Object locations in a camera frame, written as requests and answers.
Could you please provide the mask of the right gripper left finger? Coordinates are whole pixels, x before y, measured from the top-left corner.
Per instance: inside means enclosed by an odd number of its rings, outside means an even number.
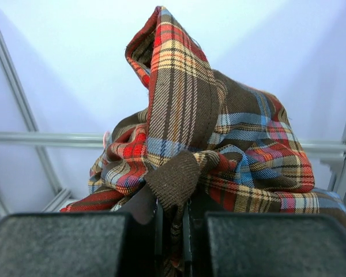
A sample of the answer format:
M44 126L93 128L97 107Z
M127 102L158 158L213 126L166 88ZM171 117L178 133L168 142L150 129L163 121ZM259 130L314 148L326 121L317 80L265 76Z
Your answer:
M142 188L115 212L0 221L0 276L161 276L163 212Z

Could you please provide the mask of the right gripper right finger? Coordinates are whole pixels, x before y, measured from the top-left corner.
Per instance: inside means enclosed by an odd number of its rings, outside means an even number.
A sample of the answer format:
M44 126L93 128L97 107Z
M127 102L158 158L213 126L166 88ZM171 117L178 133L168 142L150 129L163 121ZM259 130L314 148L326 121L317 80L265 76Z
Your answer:
M236 214L195 196L183 245L186 276L346 276L346 231L324 215Z

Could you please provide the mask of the brown red plaid shirt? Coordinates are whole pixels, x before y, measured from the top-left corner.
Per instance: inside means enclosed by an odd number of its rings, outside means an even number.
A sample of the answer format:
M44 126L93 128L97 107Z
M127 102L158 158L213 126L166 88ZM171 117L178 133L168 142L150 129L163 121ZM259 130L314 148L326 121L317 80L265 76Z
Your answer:
M278 98L212 69L165 7L125 57L148 89L148 107L117 124L91 167L89 196L64 212L116 211L149 187L170 221L165 276L184 272L183 207L197 188L226 211L325 214L346 229L341 198L315 187Z

